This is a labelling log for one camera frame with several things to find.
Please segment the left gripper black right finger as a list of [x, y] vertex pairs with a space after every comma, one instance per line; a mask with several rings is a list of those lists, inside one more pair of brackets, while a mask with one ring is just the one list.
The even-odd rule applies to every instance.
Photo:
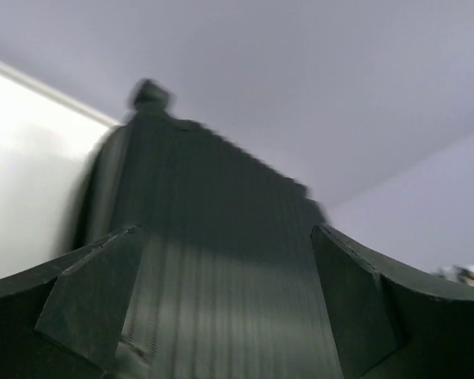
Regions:
[[474, 378], [474, 287], [327, 224], [310, 239], [345, 378]]

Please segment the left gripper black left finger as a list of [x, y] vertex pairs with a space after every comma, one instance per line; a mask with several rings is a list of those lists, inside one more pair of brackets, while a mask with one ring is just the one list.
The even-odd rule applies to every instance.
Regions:
[[141, 262], [126, 227], [0, 279], [0, 375], [104, 375]]

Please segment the black hard-shell suitcase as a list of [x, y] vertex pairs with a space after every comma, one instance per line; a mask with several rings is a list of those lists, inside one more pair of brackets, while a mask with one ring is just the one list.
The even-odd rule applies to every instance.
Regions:
[[112, 378], [339, 378], [307, 189], [168, 111], [152, 80], [98, 148], [73, 246], [142, 231]]

